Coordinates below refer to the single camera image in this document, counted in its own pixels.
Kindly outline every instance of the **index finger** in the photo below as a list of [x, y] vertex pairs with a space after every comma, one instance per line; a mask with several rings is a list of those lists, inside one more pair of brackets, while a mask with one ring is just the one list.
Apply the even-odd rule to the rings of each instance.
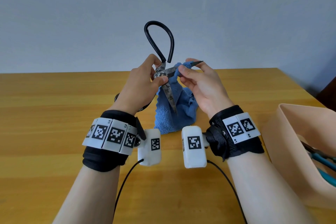
[[[186, 61], [199, 61], [198, 59], [187, 58]], [[204, 73], [212, 72], [213, 69], [209, 67], [204, 61], [195, 65], [195, 67], [200, 68]]]
[[161, 65], [161, 60], [156, 55], [150, 54], [142, 63], [142, 66], [152, 67], [153, 65], [155, 65], [155, 67], [158, 67], [159, 65]]

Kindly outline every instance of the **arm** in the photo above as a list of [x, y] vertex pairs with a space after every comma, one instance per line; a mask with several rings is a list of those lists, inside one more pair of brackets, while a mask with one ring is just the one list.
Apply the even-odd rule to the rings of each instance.
[[[179, 67], [181, 82], [191, 89], [199, 107], [211, 119], [233, 106], [218, 74], [204, 62], [204, 73]], [[315, 223], [300, 199], [264, 153], [247, 152], [227, 159], [233, 181], [249, 224]]]
[[[119, 110], [134, 116], [141, 107], [150, 103], [159, 86], [168, 81], [166, 76], [153, 78], [153, 65], [158, 67], [161, 61], [151, 54], [141, 66], [132, 69], [118, 99], [108, 110]], [[95, 153], [102, 156], [111, 152], [95, 149]], [[110, 158], [113, 160], [121, 155], [116, 152], [113, 154], [114, 158]], [[83, 166], [53, 223], [111, 224], [120, 173], [118, 163], [114, 162], [116, 167], [104, 172]]]

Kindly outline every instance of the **person's right hand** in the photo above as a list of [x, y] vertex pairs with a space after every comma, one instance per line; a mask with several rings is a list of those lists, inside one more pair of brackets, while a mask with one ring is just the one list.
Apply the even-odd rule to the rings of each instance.
[[[198, 61], [188, 58], [186, 61]], [[196, 65], [204, 73], [180, 65], [178, 70], [183, 77], [180, 81], [194, 94], [199, 107], [211, 119], [217, 112], [233, 106], [229, 96], [215, 70], [205, 62]]]

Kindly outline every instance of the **pink plastic container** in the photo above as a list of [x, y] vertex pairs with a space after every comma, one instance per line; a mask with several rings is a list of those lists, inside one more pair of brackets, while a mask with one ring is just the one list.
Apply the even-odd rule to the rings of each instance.
[[316, 167], [334, 171], [310, 159], [301, 141], [336, 156], [336, 112], [321, 107], [280, 104], [261, 131], [271, 161], [305, 205], [336, 209], [336, 187]]

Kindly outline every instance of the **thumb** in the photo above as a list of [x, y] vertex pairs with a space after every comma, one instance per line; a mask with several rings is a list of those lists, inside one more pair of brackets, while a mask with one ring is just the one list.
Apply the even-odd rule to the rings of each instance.
[[178, 67], [178, 71], [183, 75], [183, 77], [188, 79], [193, 79], [197, 81], [201, 75], [199, 72], [196, 72], [194, 69], [187, 68], [184, 65]]
[[152, 82], [151, 84], [157, 86], [157, 87], [160, 87], [162, 86], [163, 84], [167, 83], [168, 82], [168, 77], [166, 76], [159, 76], [159, 77], [156, 77]]

